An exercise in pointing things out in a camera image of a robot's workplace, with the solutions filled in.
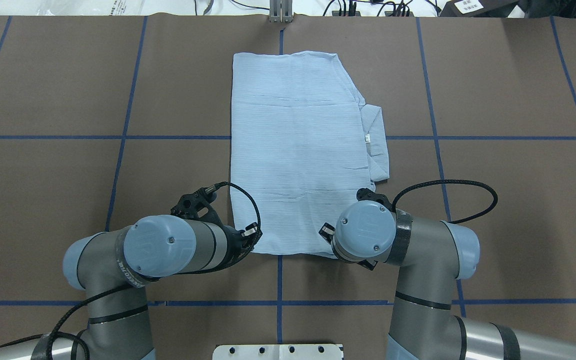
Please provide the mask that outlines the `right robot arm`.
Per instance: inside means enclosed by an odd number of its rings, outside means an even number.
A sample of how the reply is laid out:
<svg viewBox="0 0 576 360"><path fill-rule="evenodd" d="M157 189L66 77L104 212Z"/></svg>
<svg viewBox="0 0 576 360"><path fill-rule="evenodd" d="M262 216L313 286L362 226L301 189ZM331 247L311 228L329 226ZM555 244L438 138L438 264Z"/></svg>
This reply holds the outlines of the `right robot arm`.
<svg viewBox="0 0 576 360"><path fill-rule="evenodd" d="M398 268L387 360L576 360L574 342L451 312L454 285L480 260L470 228L360 200L319 234L343 262Z"/></svg>

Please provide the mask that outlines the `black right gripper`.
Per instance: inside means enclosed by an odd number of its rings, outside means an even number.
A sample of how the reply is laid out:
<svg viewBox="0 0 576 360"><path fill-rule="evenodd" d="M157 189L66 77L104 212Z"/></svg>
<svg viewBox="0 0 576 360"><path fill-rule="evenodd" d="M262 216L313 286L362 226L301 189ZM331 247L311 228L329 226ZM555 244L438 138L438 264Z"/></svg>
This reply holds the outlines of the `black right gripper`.
<svg viewBox="0 0 576 360"><path fill-rule="evenodd" d="M336 228L334 228L334 226L330 223L323 223L320 230L318 230L320 237L322 237L328 244L333 242L335 233ZM357 264L368 271L374 271L374 269L377 267L378 260L373 258L361 259L355 261L354 264Z"/></svg>

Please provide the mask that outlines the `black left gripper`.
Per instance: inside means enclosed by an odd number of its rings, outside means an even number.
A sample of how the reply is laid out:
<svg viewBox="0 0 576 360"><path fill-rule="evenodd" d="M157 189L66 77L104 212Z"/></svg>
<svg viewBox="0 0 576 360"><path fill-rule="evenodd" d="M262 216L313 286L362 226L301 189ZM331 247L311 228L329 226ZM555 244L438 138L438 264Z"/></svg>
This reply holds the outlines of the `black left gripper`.
<svg viewBox="0 0 576 360"><path fill-rule="evenodd" d="M250 223L243 230L237 230L229 225L225 226L227 241L227 261L240 261L247 257L254 250L256 244L262 237L263 232L257 222Z"/></svg>

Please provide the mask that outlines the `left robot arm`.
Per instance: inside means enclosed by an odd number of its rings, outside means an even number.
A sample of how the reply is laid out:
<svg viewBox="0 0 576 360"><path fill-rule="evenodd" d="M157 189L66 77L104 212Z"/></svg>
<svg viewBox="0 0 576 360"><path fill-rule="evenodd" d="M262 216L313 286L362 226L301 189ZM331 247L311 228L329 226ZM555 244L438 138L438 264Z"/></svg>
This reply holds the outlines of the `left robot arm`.
<svg viewBox="0 0 576 360"><path fill-rule="evenodd" d="M146 287L175 275L237 264L261 237L215 220L151 215L69 246L62 273L86 298L47 333L0 345L0 360L154 360Z"/></svg>

